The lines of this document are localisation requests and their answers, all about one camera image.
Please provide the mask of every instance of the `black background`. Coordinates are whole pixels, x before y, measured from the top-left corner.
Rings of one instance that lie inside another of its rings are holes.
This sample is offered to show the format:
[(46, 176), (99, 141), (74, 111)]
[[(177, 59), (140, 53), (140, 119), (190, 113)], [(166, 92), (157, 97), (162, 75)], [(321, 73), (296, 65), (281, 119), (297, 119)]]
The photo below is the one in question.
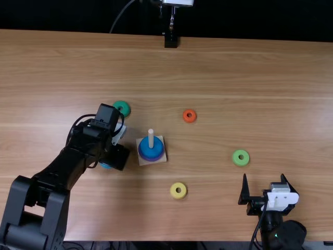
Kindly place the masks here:
[[(114, 33), (160, 35), (158, 5), (137, 0)], [(128, 1), (2, 0), (0, 28), (108, 33)], [(180, 36), (333, 41), (333, 0), (195, 0), (176, 15)]]

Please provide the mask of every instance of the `green ring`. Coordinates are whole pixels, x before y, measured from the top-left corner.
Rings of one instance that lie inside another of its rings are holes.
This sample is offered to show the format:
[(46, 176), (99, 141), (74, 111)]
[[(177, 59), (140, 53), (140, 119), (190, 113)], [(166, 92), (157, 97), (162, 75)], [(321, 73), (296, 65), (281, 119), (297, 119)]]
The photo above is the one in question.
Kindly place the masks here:
[(129, 116), (129, 114), (131, 113), (131, 108), (127, 102), (116, 101), (113, 104), (113, 107), (115, 107), (117, 110), (119, 110), (120, 113), (122, 113), (124, 115), (124, 117)]
[(248, 152), (245, 150), (236, 150), (233, 153), (233, 162), (234, 164), (244, 167), (246, 166), (250, 161), (250, 156)]

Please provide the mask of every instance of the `black cable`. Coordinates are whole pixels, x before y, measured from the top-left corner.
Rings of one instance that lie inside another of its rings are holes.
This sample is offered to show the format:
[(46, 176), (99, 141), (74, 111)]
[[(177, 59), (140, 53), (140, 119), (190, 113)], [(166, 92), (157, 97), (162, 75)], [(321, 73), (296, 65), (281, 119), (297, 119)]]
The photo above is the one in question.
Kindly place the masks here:
[(253, 246), (253, 243), (254, 243), (254, 238), (255, 238), (255, 236), (256, 236), (257, 233), (258, 233), (259, 227), (261, 226), (261, 222), (262, 222), (262, 220), (264, 219), (264, 215), (265, 215), (266, 210), (267, 210), (267, 204), (268, 204), (268, 202), (265, 202), (264, 209), (262, 210), (262, 214), (261, 214), (261, 216), (260, 216), (260, 219), (259, 219), (259, 221), (258, 221), (258, 224), (257, 224), (257, 226), (255, 227), (255, 230), (254, 230), (254, 232), (253, 232), (252, 239), (251, 239), (251, 241), (250, 241), (250, 245), (249, 245), (249, 250), (252, 250), (252, 246)]
[(109, 243), (110, 243), (110, 250), (115, 250), (113, 247), (113, 241), (109, 241)]
[(256, 243), (259, 245), (259, 247), (262, 247), (262, 245), (258, 242), (258, 240), (257, 240), (257, 236), (255, 236), (255, 241), (256, 241)]
[[(125, 117), (122, 113), (120, 113), (120, 117), (121, 117), (121, 125), (120, 128), (118, 128), (116, 131), (114, 131), (114, 133), (111, 133), (110, 131), (110, 137), (113, 138), (114, 136), (116, 136), (117, 134), (119, 134), (119, 132), (121, 131), (121, 129), (124, 126), (125, 123)], [(98, 164), (98, 159), (100, 158), (101, 152), (102, 152), (102, 148), (98, 149), (98, 153), (95, 155), (95, 163), (92, 167), (88, 166), (87, 168), (96, 168), (97, 164)]]
[(71, 138), (71, 132), (72, 132), (72, 129), (76, 126), (76, 124), (83, 118), (85, 117), (91, 117), (91, 116), (96, 116), (96, 114), (87, 114), (87, 115), (83, 115), (83, 116), (80, 116), (75, 122), (74, 124), (72, 125), (71, 129), (69, 130), (69, 133), (67, 135), (67, 139), (66, 139), (66, 146), (67, 144), (69, 143), (69, 139)]
[(204, 245), (204, 243), (203, 243), (202, 241), (200, 241), (200, 243), (201, 243), (203, 249), (204, 249), (204, 250), (207, 250), (207, 247)]
[(256, 247), (256, 249), (261, 250), (261, 248), (257, 245), (256, 242), (254, 242), (253, 244), (254, 244), (254, 246)]
[(93, 250), (93, 246), (94, 246), (94, 244), (95, 244), (95, 242), (93, 241), (93, 243), (92, 243), (92, 246), (91, 246), (90, 250)]
[(82, 248), (84, 250), (84, 247), (79, 243), (76, 243), (76, 242), (73, 242), (73, 241), (64, 241), (63, 243), (74, 244), (74, 245), (77, 245), (77, 246), (79, 246), (80, 248)]

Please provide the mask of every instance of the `cable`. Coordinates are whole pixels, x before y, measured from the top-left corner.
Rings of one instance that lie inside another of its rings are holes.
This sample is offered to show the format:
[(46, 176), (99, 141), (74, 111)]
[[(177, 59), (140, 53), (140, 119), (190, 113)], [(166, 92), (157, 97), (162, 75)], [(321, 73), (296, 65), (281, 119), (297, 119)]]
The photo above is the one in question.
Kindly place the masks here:
[(94, 163), (94, 165), (92, 167), (88, 166), (87, 168), (96, 168), (96, 166), (98, 164), (98, 159), (99, 159), (100, 155), (101, 155), (101, 149), (99, 148), (98, 149), (98, 153), (95, 155), (95, 163)]
[(257, 245), (256, 242), (254, 242), (253, 244), (254, 244), (254, 246), (256, 247), (256, 249), (261, 250), (261, 248)]
[(117, 134), (119, 134), (119, 132), (121, 131), (121, 129), (123, 128), (124, 126), (124, 122), (125, 122), (125, 117), (123, 115), (123, 113), (120, 113), (120, 118), (121, 118), (121, 126), (120, 128), (118, 128), (118, 130), (116, 130), (113, 135), (111, 137), (115, 137)]
[(207, 250), (207, 247), (204, 245), (204, 243), (203, 243), (202, 241), (200, 241), (200, 243), (201, 243), (203, 249), (204, 249), (204, 250)]
[(92, 243), (92, 246), (91, 246), (90, 250), (93, 250), (93, 246), (94, 246), (94, 244), (95, 244), (95, 242), (93, 241), (93, 243)]
[(77, 245), (77, 246), (79, 246), (80, 248), (82, 248), (84, 250), (84, 247), (79, 243), (76, 243), (76, 242), (73, 242), (73, 241), (64, 241), (63, 243), (74, 244), (74, 245)]
[(109, 243), (110, 243), (110, 250), (115, 250), (113, 247), (113, 241), (109, 241)]
[(114, 26), (116, 26), (116, 23), (118, 22), (119, 18), (121, 17), (121, 15), (124, 13), (124, 11), (132, 4), (134, 3), (135, 0), (130, 0), (124, 7), (123, 9), (119, 12), (119, 14), (117, 15), (116, 19), (114, 20), (112, 26), (111, 26), (111, 29), (110, 29), (110, 34), (113, 32), (113, 28)]
[(265, 215), (266, 210), (267, 210), (267, 204), (268, 204), (268, 202), (265, 203), (265, 205), (264, 205), (264, 209), (262, 210), (262, 214), (261, 214), (261, 216), (260, 216), (260, 219), (259, 219), (259, 221), (258, 221), (258, 224), (257, 224), (257, 226), (255, 227), (255, 230), (254, 230), (254, 232), (253, 232), (252, 239), (251, 239), (251, 241), (250, 241), (250, 245), (249, 245), (249, 250), (252, 250), (252, 246), (253, 246), (253, 243), (254, 243), (254, 238), (255, 238), (255, 236), (256, 236), (257, 233), (258, 233), (259, 227), (261, 226), (261, 222), (262, 222), (262, 220), (264, 219), (264, 215)]
[(67, 139), (66, 139), (66, 146), (67, 144), (69, 143), (69, 140), (71, 138), (71, 132), (72, 132), (72, 129), (75, 127), (75, 125), (83, 118), (85, 117), (91, 117), (91, 116), (96, 116), (96, 114), (87, 114), (87, 115), (83, 115), (83, 116), (80, 116), (75, 122), (74, 124), (72, 125), (71, 129), (69, 130), (69, 133), (67, 135)]
[(255, 241), (256, 241), (256, 243), (259, 245), (259, 247), (262, 247), (262, 245), (258, 242), (258, 240), (257, 240), (257, 236), (255, 236)]

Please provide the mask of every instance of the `wood grain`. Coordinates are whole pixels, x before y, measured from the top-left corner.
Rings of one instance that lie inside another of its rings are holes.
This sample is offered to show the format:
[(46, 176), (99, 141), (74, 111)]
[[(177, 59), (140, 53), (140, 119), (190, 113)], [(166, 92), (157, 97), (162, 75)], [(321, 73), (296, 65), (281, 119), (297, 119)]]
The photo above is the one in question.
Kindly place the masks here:
[[(17, 175), (62, 149), (80, 115), (129, 102), (123, 172), (87, 170), (72, 190), (67, 240), (249, 241), (242, 174), (259, 195), (284, 173), (300, 193), (288, 219), (333, 240), (333, 44), (0, 30), (0, 212)], [(195, 123), (182, 120), (196, 110)], [(161, 134), (168, 162), (138, 166), (135, 139)], [(251, 162), (233, 165), (246, 149)], [(169, 194), (177, 181), (188, 195)]]

